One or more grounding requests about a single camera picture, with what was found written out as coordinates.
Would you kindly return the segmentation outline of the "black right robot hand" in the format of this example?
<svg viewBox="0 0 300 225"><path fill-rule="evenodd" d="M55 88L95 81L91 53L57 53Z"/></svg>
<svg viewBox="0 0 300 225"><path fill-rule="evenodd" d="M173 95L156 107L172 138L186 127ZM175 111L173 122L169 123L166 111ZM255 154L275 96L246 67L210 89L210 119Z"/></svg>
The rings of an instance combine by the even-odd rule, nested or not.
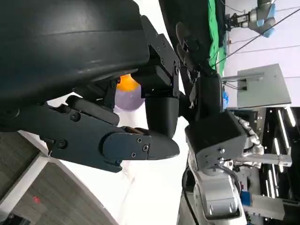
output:
<svg viewBox="0 0 300 225"><path fill-rule="evenodd" d="M189 123L223 111L220 75L209 65L209 53L184 25L176 24L176 51L185 93L180 94L179 116Z"/></svg>

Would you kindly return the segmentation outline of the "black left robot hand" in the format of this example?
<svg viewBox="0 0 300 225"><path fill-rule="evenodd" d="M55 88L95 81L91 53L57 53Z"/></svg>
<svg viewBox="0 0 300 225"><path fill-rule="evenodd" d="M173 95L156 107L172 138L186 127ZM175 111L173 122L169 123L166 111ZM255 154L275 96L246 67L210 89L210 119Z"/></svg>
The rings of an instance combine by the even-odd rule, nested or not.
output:
<svg viewBox="0 0 300 225"><path fill-rule="evenodd" d="M132 0L3 0L0 128L36 134L50 157L105 171L180 149L180 61ZM117 83L142 89L148 127L119 127Z"/></svg>

